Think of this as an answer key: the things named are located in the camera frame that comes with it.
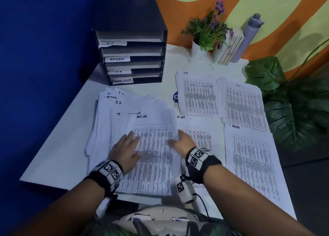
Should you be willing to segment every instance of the cable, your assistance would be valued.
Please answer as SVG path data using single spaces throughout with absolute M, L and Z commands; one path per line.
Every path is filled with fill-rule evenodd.
M 203 202 L 201 196 L 198 195 L 197 193 L 194 193 L 193 195 L 197 195 L 197 196 L 201 199 L 201 201 L 202 201 L 202 203 L 203 203 L 203 206 L 205 207 L 205 210 L 206 210 L 207 216 L 208 216 L 208 218 L 209 218 L 208 210 L 207 210 L 206 205 L 205 205 L 205 203 Z

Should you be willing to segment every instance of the forearm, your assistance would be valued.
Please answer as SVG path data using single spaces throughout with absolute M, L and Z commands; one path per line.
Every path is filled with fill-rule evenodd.
M 84 180 L 10 236 L 78 235 L 104 199 L 104 189 Z
M 313 235 L 225 167 L 208 167 L 203 179 L 224 220 L 240 233 L 247 236 Z

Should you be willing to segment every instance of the white pot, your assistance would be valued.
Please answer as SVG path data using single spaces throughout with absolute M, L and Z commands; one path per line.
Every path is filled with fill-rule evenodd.
M 191 56 L 192 58 L 196 60 L 201 60 L 206 54 L 206 51 L 201 51 L 200 46 L 196 44 L 194 41 L 192 42 L 192 52 Z

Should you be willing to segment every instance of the yellow wall pattern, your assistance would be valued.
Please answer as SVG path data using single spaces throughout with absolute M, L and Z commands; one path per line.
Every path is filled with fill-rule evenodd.
M 241 26 L 258 12 L 265 25 L 247 48 L 249 60 L 275 55 L 287 76 L 302 64 L 306 56 L 329 37 L 329 0 L 222 0 L 226 23 Z M 157 0 L 168 27 L 168 43 L 189 47 L 192 38 L 179 34 L 190 17 L 203 17 L 216 0 Z M 305 73 L 329 60 L 329 46 L 319 49 Z

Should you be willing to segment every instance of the black file organizer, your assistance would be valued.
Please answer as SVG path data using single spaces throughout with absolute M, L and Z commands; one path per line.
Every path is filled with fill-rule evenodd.
M 134 83 L 129 84 L 162 82 L 168 30 L 155 0 L 95 0 L 92 30 L 95 34 L 97 44 L 101 41 L 100 37 L 103 39 L 106 38 L 104 39 L 106 41 L 127 42 L 126 46 L 113 45 L 110 47 L 99 47 L 103 69 L 109 85 L 113 85 L 112 79 L 117 78 L 118 75 L 108 75 L 105 57 L 101 50 L 104 48 L 113 49 L 110 51 L 115 51 L 119 56 L 123 56 L 120 52 L 127 51 L 127 49 L 137 49 L 140 54 L 143 54 L 143 50 L 149 48 L 159 49 L 159 54 L 156 56 L 124 56 L 130 56 L 130 63 L 161 61 L 160 67 L 155 68 L 135 69 L 133 65 L 130 66 L 132 74 L 126 76 L 132 77 Z M 126 66 L 127 62 L 116 62 L 115 64 L 116 66 Z M 148 74 L 149 76 L 151 76 L 150 74 L 158 74 L 159 76 L 141 77 L 142 74 Z

